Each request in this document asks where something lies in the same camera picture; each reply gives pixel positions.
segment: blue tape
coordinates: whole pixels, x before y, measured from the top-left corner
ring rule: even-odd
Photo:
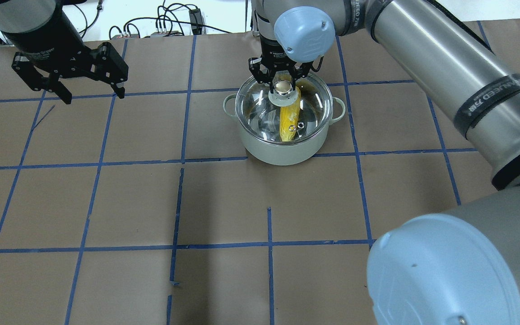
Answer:
[[[442,148],[442,155],[444,156],[444,161],[446,163],[446,168],[448,169],[448,175],[450,178],[450,183],[452,184],[452,191],[455,194],[456,204],[460,205],[460,195],[459,189],[456,187],[455,176],[452,173],[452,167],[450,166],[450,159],[448,158],[448,153],[446,152],[446,146],[444,143],[444,138],[442,137],[442,132],[439,126],[439,119],[437,119],[437,115],[435,113],[435,105],[433,105],[433,101],[427,96],[427,101],[429,102],[429,107],[431,109],[431,114],[433,116],[433,120],[435,121],[435,128],[437,130],[437,134],[439,135],[439,142]]]
[[[360,152],[360,156],[378,156],[382,154],[415,154],[415,153],[442,153],[442,149],[421,149],[421,150],[396,150],[396,151],[369,151]]]
[[[274,259],[272,247],[272,208],[268,208],[268,288],[270,299],[270,325],[274,325]]]
[[[396,84],[396,83],[414,83],[414,80],[383,80],[375,82],[347,82],[348,86],[365,86],[367,84]]]
[[[176,220],[174,222],[174,239],[172,249],[172,260],[170,262],[170,281],[176,275],[176,255],[178,252],[178,234],[180,232],[180,212],[182,208],[182,191],[184,186],[184,168],[180,169],[180,181],[178,182],[178,198],[176,201]]]
[[[184,133],[182,134],[182,164],[186,162],[186,138],[188,137],[188,119],[190,118],[190,97],[192,95],[192,77],[194,76],[194,57],[196,55],[196,39],[192,39],[192,54],[190,58],[190,74],[188,75],[188,91],[186,93],[186,112],[184,114]]]
[[[354,152],[341,152],[341,153],[318,153],[315,154],[314,158],[323,158],[323,157],[351,157],[354,156]]]
[[[35,111],[35,116],[33,117],[33,122],[31,123],[31,131],[29,132],[29,135],[27,136],[27,140],[25,141],[25,146],[23,147],[23,153],[21,154],[21,160],[19,162],[19,166],[23,165],[23,161],[25,161],[25,155],[27,154],[27,148],[29,148],[29,142],[31,142],[31,136],[33,135],[33,126],[35,126],[35,124],[37,123],[37,116],[39,115],[39,112],[41,111],[42,104],[43,104],[43,98],[45,97],[45,94],[46,94],[46,91],[44,90],[42,93],[42,96],[39,100],[39,105],[37,106],[37,111]],[[15,178],[13,179],[13,183],[11,185],[11,189],[9,190],[8,199],[5,202],[4,211],[3,211],[1,219],[0,219],[0,234],[1,234],[1,229],[4,226],[7,212],[9,210],[9,204],[11,203],[13,193],[15,192],[15,187],[17,185],[17,180],[19,179],[20,172],[21,172],[21,169],[17,169],[17,172],[15,173]]]
[[[358,183],[361,189],[361,200],[362,200],[362,209],[365,215],[365,226],[367,227],[367,239],[369,243],[369,247],[372,247],[373,238],[372,238],[372,230],[370,228],[370,218],[369,218],[369,210],[367,205],[367,194],[365,191],[365,182],[362,176],[362,164],[360,152],[358,150],[358,142],[354,131],[354,120],[353,120],[353,107],[350,101],[350,93],[348,91],[348,82],[346,77],[346,66],[344,64],[344,55],[342,52],[342,45],[340,45],[340,39],[336,37],[336,46],[338,46],[338,53],[340,56],[340,66],[342,68],[342,78],[344,80],[344,93],[346,95],[346,107],[348,111],[348,121],[350,122],[350,130],[352,131],[353,136],[353,145],[354,145],[354,155],[357,159],[357,174],[358,174]]]
[[[481,36],[483,37],[483,41],[485,41],[485,44],[489,46],[489,49],[491,48],[491,44],[489,43],[489,39],[487,39],[487,35],[485,34],[485,29],[483,28],[483,24],[481,24],[480,20],[477,20],[478,28],[481,31]]]
[[[172,320],[172,295],[167,297],[166,325],[170,325]]]
[[[127,49],[128,49],[128,40],[126,39],[124,41],[124,50],[122,52],[122,58],[125,58]],[[103,132],[102,148],[101,148],[101,151],[99,154],[99,161],[97,164],[97,173],[95,174],[95,181],[93,182],[91,198],[89,199],[89,208],[87,211],[87,217],[85,218],[85,226],[84,226],[83,234],[81,235],[81,243],[80,243],[80,249],[79,249],[79,253],[78,253],[78,262],[76,263],[76,269],[74,271],[74,279],[72,281],[72,289],[70,291],[70,300],[68,301],[68,309],[65,313],[65,323],[64,323],[65,325],[68,325],[70,323],[70,317],[72,314],[72,305],[74,304],[74,295],[75,295],[76,287],[78,285],[78,277],[79,277],[79,271],[80,271],[80,267],[81,267],[81,259],[83,257],[84,248],[85,248],[85,240],[87,239],[87,232],[89,229],[89,217],[91,216],[91,213],[93,212],[93,204],[95,203],[95,195],[98,190],[99,176],[102,171],[103,155],[105,154],[105,151],[106,151],[107,135],[109,134],[111,116],[113,114],[113,109],[114,109],[115,103],[116,103],[116,95],[113,94],[111,97],[110,111],[107,114],[106,128],[105,128],[105,131]]]

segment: black cable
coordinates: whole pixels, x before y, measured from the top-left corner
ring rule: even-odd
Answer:
[[[121,31],[121,29],[120,29],[120,27],[112,26],[112,27],[110,28],[110,33],[109,33],[109,35],[110,35],[110,39],[111,39],[111,31],[112,31],[114,28],[117,29],[117,30],[120,32],[120,35],[123,34],[122,31]]]
[[[134,18],[132,20],[129,20],[128,22],[126,22],[124,25],[127,25],[127,24],[130,24],[136,20],[142,20],[142,19],[154,19],[154,20],[157,20],[157,19],[160,19],[160,18],[157,18],[157,17],[138,17],[138,18]],[[171,19],[167,18],[167,17],[164,17],[164,18],[161,18],[165,21],[172,21]],[[219,29],[219,28],[216,28],[216,27],[211,27],[209,25],[204,25],[204,24],[197,24],[197,23],[192,23],[192,22],[187,22],[187,21],[177,21],[177,20],[173,20],[175,23],[178,23],[178,24],[188,24],[188,25],[192,25],[192,26],[198,26],[198,27],[207,27],[207,28],[210,28],[210,29],[214,29],[215,31],[219,31],[219,32],[223,32],[223,33],[227,33],[227,34],[231,34],[232,32],[229,32],[229,31],[225,31],[223,29]]]
[[[489,50],[491,53],[493,53],[493,50],[491,49],[491,46],[487,44],[481,37],[479,37],[477,34],[475,34],[472,29],[470,29],[467,25],[465,25],[462,21],[460,21],[455,15],[453,15],[450,11],[448,11],[444,6],[442,6],[437,0],[427,0],[430,4],[432,4],[436,9],[439,9],[440,12],[444,13],[444,15],[452,20],[456,25],[461,27],[465,32],[467,32],[472,38],[474,38],[477,42],[479,42],[481,45],[483,45],[487,50]]]
[[[82,31],[84,32],[84,36],[85,36],[85,32],[90,29],[98,20],[99,18],[99,12],[101,10],[103,10],[103,0],[99,0],[99,2],[97,2],[97,7],[96,7],[96,12],[95,12],[95,18],[93,18],[93,21],[91,22],[90,25],[87,25],[87,19],[85,20],[85,29]]]
[[[128,23],[128,24],[127,24],[127,26],[128,26],[128,34],[129,34],[130,36],[132,36],[132,33],[130,32],[130,25],[134,26],[134,28],[136,29],[136,31],[138,31],[138,38],[142,38],[142,37],[140,36],[140,29],[138,28],[138,26],[136,26],[136,25],[134,25],[134,24],[132,24],[132,23]]]
[[[83,18],[85,20],[85,28],[79,32],[79,33],[83,33],[83,35],[81,35],[81,38],[83,38],[85,36],[85,31],[87,30],[87,16],[85,16],[85,13],[83,12],[83,10],[81,10],[81,8],[79,8],[78,5],[74,5],[75,8],[78,8],[78,10],[81,12],[81,14],[83,15]]]

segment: blue tape grid line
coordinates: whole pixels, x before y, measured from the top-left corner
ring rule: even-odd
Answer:
[[[476,152],[475,148],[459,148],[459,149],[447,149],[447,152]],[[419,153],[442,153],[442,149],[420,149],[420,150],[396,150],[396,151],[377,151],[377,152],[359,152],[359,156],[378,156],[383,154],[419,154]],[[318,153],[315,154],[314,158],[322,157],[352,157],[355,156],[354,152],[343,152],[343,153]],[[185,159],[185,163],[210,163],[215,161],[241,161],[247,160],[247,156],[241,157],[218,157],[218,158],[197,158],[197,159]],[[0,170],[9,169],[46,169],[46,168],[76,168],[76,167],[97,167],[101,166],[126,166],[126,165],[160,165],[160,164],[181,164],[181,159],[171,160],[140,160],[140,161],[112,161],[112,162],[81,162],[76,164],[47,164],[47,165],[23,165],[23,166],[0,166]]]
[[[348,111],[348,120],[350,122],[350,130],[351,134],[353,136],[353,146],[354,146],[354,156],[357,159],[357,174],[358,174],[358,183],[361,189],[361,200],[362,200],[362,208],[365,215],[365,225],[367,227],[367,240],[369,247],[372,247],[373,245],[373,238],[372,238],[372,230],[370,228],[370,218],[369,218],[369,210],[367,205],[367,194],[365,192],[365,183],[364,178],[362,175],[362,164],[361,164],[361,155],[360,151],[358,150],[358,142],[355,135],[355,129],[354,129],[354,119],[353,119],[353,106],[350,101],[350,92],[348,91],[348,80],[346,76],[346,67],[344,64],[344,55],[342,52],[342,46],[340,45],[340,38],[336,37],[336,46],[338,46],[338,53],[340,56],[340,66],[342,68],[342,78],[344,81],[344,94],[346,95],[346,106]]]
[[[487,45],[489,45],[489,48],[490,48],[491,44],[489,43],[489,39],[487,39],[487,36],[485,35],[485,29],[483,28],[483,24],[481,24],[480,20],[477,20],[477,24],[478,24],[479,30],[481,31],[481,36],[483,37],[483,41],[485,41],[485,43]]]
[[[31,123],[31,131],[29,132],[29,135],[27,136],[27,140],[25,141],[25,146],[23,147],[23,153],[21,154],[21,160],[19,162],[19,166],[23,165],[23,162],[25,161],[25,155],[27,154],[27,148],[29,148],[29,142],[31,142],[31,136],[33,135],[33,129],[35,127],[35,124],[37,123],[37,117],[39,115],[39,111],[41,111],[42,105],[43,105],[43,98],[45,97],[46,91],[44,90],[42,92],[42,96],[39,100],[39,105],[37,106],[37,111],[35,111],[35,116],[33,117],[33,122]],[[11,189],[9,190],[8,199],[5,203],[4,211],[2,213],[1,219],[0,219],[0,234],[1,229],[4,226],[5,217],[7,216],[7,212],[9,210],[9,204],[11,202],[11,199],[13,197],[13,193],[15,192],[15,187],[17,185],[17,180],[19,179],[19,174],[21,172],[21,169],[17,169],[17,172],[15,173],[15,178],[13,179],[13,183],[11,185]]]
[[[270,325],[274,325],[274,260],[272,242],[272,208],[268,208],[268,288],[270,300]]]
[[[128,40],[126,39],[124,41],[124,50],[121,55],[122,58],[125,58],[127,49],[128,49]],[[95,181],[93,181],[93,189],[91,191],[91,198],[89,199],[89,208],[87,211],[87,217],[85,218],[85,226],[84,226],[83,234],[81,235],[81,243],[80,243],[80,248],[79,248],[79,252],[78,252],[78,262],[76,263],[76,268],[74,271],[74,279],[72,281],[72,288],[70,291],[70,300],[68,301],[68,308],[65,313],[65,322],[64,322],[65,325],[68,325],[70,323],[72,306],[74,304],[74,296],[75,296],[75,292],[76,292],[76,287],[78,285],[78,277],[79,277],[79,271],[80,271],[80,267],[81,267],[81,259],[83,258],[83,253],[84,253],[84,248],[85,248],[85,239],[87,239],[87,233],[88,233],[88,229],[89,229],[89,217],[91,216],[91,214],[93,212],[93,204],[95,203],[95,195],[98,190],[99,176],[102,172],[103,156],[106,151],[107,134],[109,134],[109,131],[110,131],[111,116],[113,113],[115,103],[116,103],[116,95],[113,94],[111,96],[110,111],[107,114],[105,131],[103,132],[102,149],[99,154],[97,173],[95,174]]]
[[[245,242],[245,243],[219,243],[196,245],[148,245],[148,246],[111,246],[111,247],[85,247],[84,251],[178,251],[190,249],[223,249],[246,247],[277,247],[277,246],[328,246],[328,245],[368,245],[368,239],[341,239],[327,241],[281,241],[281,242]],[[0,249],[2,253],[65,253],[77,252],[80,247],[49,247],[49,248],[17,248]]]
[[[427,101],[429,103],[429,107],[431,109],[431,114],[433,116],[433,120],[435,121],[435,128],[437,130],[437,135],[439,136],[439,142],[442,147],[442,155],[444,156],[444,161],[446,163],[446,169],[448,170],[448,176],[450,178],[450,183],[452,184],[452,191],[455,194],[456,204],[460,205],[460,195],[459,189],[456,187],[455,176],[452,172],[452,166],[450,166],[450,159],[448,157],[448,150],[446,149],[444,138],[442,137],[442,132],[439,126],[439,120],[437,119],[437,115],[435,113],[435,105],[433,105],[433,101],[427,96]]]
[[[194,57],[196,55],[196,39],[192,39],[192,54],[190,58],[190,74],[188,76],[188,90],[186,92],[186,113],[184,115],[184,134],[182,135],[182,164],[186,162],[186,138],[188,137],[188,119],[190,118],[190,97],[192,95],[192,76],[194,75]]]
[[[170,262],[170,281],[176,277],[176,255],[178,251],[178,234],[180,232],[180,212],[182,206],[182,188],[184,186],[184,169],[180,169],[180,181],[178,184],[178,199],[176,202],[176,220],[174,222],[174,239],[172,244],[172,260]]]

